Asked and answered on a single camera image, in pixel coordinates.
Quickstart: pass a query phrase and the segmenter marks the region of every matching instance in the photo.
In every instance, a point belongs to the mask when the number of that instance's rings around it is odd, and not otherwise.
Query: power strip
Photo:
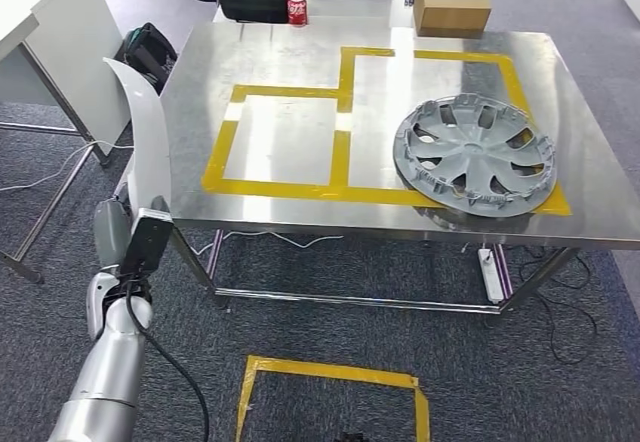
[[[479,249],[478,258],[480,260],[480,268],[482,269],[482,278],[485,279],[487,297],[494,304],[504,300],[504,293],[503,293],[494,252],[491,249]]]

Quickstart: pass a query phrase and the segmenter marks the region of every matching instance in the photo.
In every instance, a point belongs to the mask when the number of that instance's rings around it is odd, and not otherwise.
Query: floor
[[[640,80],[640,23],[623,2],[492,1],[491,30],[550,33],[629,179],[640,188],[640,158],[635,150],[640,138],[635,117],[640,93],[634,84]],[[151,21],[177,49],[191,26],[213,13],[193,0],[107,2],[123,32]],[[60,114],[0,104],[0,119],[53,124],[60,123]],[[57,170],[76,145],[56,136],[0,132],[0,186]],[[45,274],[45,284],[27,285],[0,266],[2,440],[46,439],[89,350],[82,314],[86,285],[98,268],[92,247],[93,210],[110,193],[127,157],[116,153],[106,169],[91,160],[72,186],[29,256]],[[2,248],[15,248],[54,188],[0,194],[0,220],[11,222],[0,226]],[[211,236],[187,235],[197,247]],[[222,285],[242,288],[480,302],[484,294],[474,248],[461,249],[345,238],[299,250],[269,236],[232,237],[223,246],[217,277]],[[514,248],[508,258],[517,274],[536,255]],[[534,298],[495,322],[242,300],[220,311],[170,249],[152,281],[153,332],[201,384],[211,413],[210,440],[234,439],[248,355],[411,374],[429,401],[432,441],[638,440],[640,323],[633,303],[640,303],[640,282],[634,277],[639,262],[624,253],[583,257],[586,266],[573,260],[543,292],[574,308],[549,304],[552,319]],[[583,289],[566,287],[581,285],[589,274]],[[595,342],[589,316],[597,327]],[[585,355],[583,362],[567,364]],[[371,442],[411,441],[416,423],[412,404],[411,391],[402,389],[259,374],[242,440],[331,442],[346,431],[364,432]],[[201,430],[201,414],[189,386],[149,350],[134,440],[192,441]]]

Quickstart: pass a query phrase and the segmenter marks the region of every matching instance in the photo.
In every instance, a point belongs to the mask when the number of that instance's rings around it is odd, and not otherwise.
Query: coca-cola can
[[[303,27],[308,23],[306,16],[306,0],[288,0],[289,23]]]

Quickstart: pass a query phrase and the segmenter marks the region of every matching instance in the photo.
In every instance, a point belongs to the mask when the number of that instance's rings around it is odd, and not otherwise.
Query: yellow tape outline
[[[281,374],[305,375],[308,377],[325,377],[327,379],[349,380],[352,382],[367,382],[370,384],[389,385],[403,389],[411,389],[414,394],[416,441],[429,442],[429,401],[420,390],[418,379],[399,372],[386,372],[383,370],[363,369],[347,365],[319,364],[315,362],[299,362],[295,360],[272,359],[250,355],[247,357],[247,368],[240,392],[238,404],[238,422],[235,426],[235,442],[242,437],[242,427],[247,418],[247,410],[251,398],[251,391],[258,371],[278,372]]]
[[[337,88],[276,87],[238,84],[233,87],[230,102],[242,104],[248,95],[336,99],[338,114],[350,114],[353,109],[355,57],[394,57],[395,55],[395,52],[393,49],[341,47]],[[518,78],[515,67],[511,58],[506,55],[414,50],[414,57],[417,59],[456,60],[497,64],[502,74],[505,88],[511,103],[527,113],[533,123],[531,111]],[[384,189],[349,185],[351,132],[339,127],[336,127],[334,131],[331,166],[328,185],[226,179],[224,177],[224,170],[228,163],[231,146],[233,144],[233,139],[239,122],[239,117],[238,115],[238,120],[223,120],[222,122],[211,156],[201,180],[202,188],[205,191],[227,195],[255,195],[426,208],[444,207],[440,203],[425,197],[413,189]],[[571,209],[559,183],[555,184],[555,187],[549,198],[534,210],[534,212],[548,215],[571,215]]]

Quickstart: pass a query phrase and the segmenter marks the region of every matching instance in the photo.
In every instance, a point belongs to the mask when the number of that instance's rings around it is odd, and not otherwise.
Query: stainless steel table
[[[476,92],[528,112],[556,146],[558,184],[534,213],[454,214],[407,190],[392,157],[405,116]],[[195,27],[162,96],[178,226],[217,230],[208,269],[179,229],[199,281],[227,296],[499,314],[580,248],[640,249],[640,203],[553,42],[537,33],[416,37],[326,20],[304,28]],[[558,249],[499,305],[285,294],[216,287],[222,230],[368,234]]]

